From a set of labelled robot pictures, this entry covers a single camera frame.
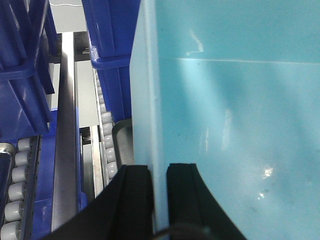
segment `blue plastic crate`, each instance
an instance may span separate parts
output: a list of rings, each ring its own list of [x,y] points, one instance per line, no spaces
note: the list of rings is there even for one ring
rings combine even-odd
[[[129,67],[98,70],[105,105],[112,112],[115,123],[131,118],[131,93]]]
[[[82,0],[92,66],[114,122],[131,118],[129,64],[140,0]]]
[[[48,132],[46,94],[54,88],[46,56],[57,34],[48,0],[28,8],[23,0],[0,2],[0,141]]]

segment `black cable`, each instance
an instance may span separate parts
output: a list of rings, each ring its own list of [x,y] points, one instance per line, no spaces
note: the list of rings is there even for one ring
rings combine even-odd
[[[160,238],[170,235],[179,240],[217,240],[210,234],[207,228],[199,228],[190,224],[175,224],[154,234],[150,240],[159,240]]]

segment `metal frame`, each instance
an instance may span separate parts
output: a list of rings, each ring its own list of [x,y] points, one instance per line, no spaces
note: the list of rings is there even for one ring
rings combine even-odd
[[[94,196],[97,197],[104,189],[104,179],[103,179],[101,156],[100,156],[99,132],[98,132],[97,125],[90,127],[90,139],[91,139]]]
[[[97,111],[98,111],[98,119],[99,119],[99,133],[101,137],[101,145],[102,145],[102,160],[101,160],[101,165],[102,165],[102,176],[103,176],[103,185],[106,187],[109,182],[109,174],[108,174],[108,169],[107,169],[107,155],[106,155],[106,145],[104,141],[104,132],[103,132],[103,127],[102,127],[102,118],[101,118],[101,111],[100,111],[100,103],[99,103],[99,94],[98,94],[98,85],[97,85],[97,70],[93,69],[93,81],[94,81],[94,90],[95,90],[95,100],[96,100],[96,106],[97,106]]]
[[[21,219],[21,240],[29,240],[33,229],[34,202],[36,196],[38,162],[41,146],[41,136],[32,138],[31,155],[29,160],[29,172],[26,180],[26,192],[24,196],[24,210]]]
[[[79,124],[74,33],[62,33],[54,163],[52,231],[78,212]]]
[[[91,144],[91,137],[90,137],[90,127],[85,126],[80,128],[80,135],[82,138],[82,145]]]
[[[90,60],[89,54],[89,41],[88,33],[86,31],[76,31],[74,36],[74,61],[88,61]],[[55,56],[49,56],[49,63],[59,64],[61,63],[62,56],[62,33],[58,33],[58,41],[56,44],[57,54]]]

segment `light blue bin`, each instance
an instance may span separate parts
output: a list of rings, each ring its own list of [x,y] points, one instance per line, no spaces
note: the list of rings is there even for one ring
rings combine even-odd
[[[320,1],[143,0],[130,80],[158,230],[169,163],[196,163],[247,239],[319,239]]]

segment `blue bin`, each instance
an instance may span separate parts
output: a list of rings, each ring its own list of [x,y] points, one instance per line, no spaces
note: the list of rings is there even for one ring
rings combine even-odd
[[[114,122],[131,118],[129,63],[140,0],[82,0],[92,66]]]
[[[51,119],[47,56],[57,33],[48,0],[28,8],[23,0],[0,2],[0,141],[44,134]]]
[[[196,163],[248,240],[320,236],[320,1],[142,0],[134,161],[168,225],[166,171]]]

